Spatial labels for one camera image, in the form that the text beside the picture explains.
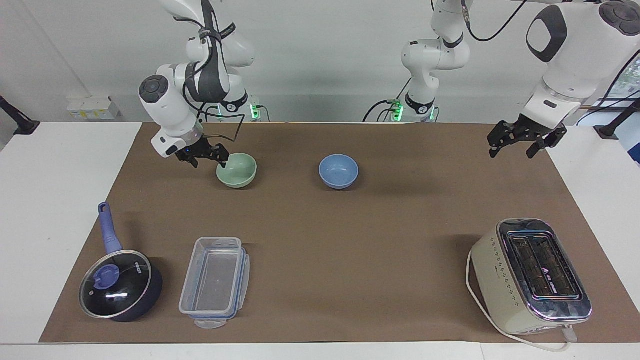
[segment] white table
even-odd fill
[[[464,342],[36,344],[139,128],[45,122],[0,152],[0,359],[640,359],[640,343],[576,344],[561,354]],[[570,128],[550,155],[640,308],[640,168],[590,127]]]

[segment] blue bowl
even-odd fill
[[[320,178],[332,189],[346,189],[358,178],[358,164],[354,159],[342,154],[324,158],[318,168]]]

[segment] pan handle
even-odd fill
[[[102,241],[107,254],[122,250],[120,240],[113,229],[113,219],[111,218],[111,208],[105,201],[98,205],[98,218],[100,219],[100,229],[102,230]]]

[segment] clear plastic container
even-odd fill
[[[180,296],[180,312],[203,329],[225,325],[242,309],[249,269],[249,255],[240,239],[198,239]]]

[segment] saucepan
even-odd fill
[[[107,255],[84,276],[80,305],[92,318],[131,322],[151,310],[158,300],[162,274],[142,253],[122,249],[107,202],[98,205],[98,214]]]

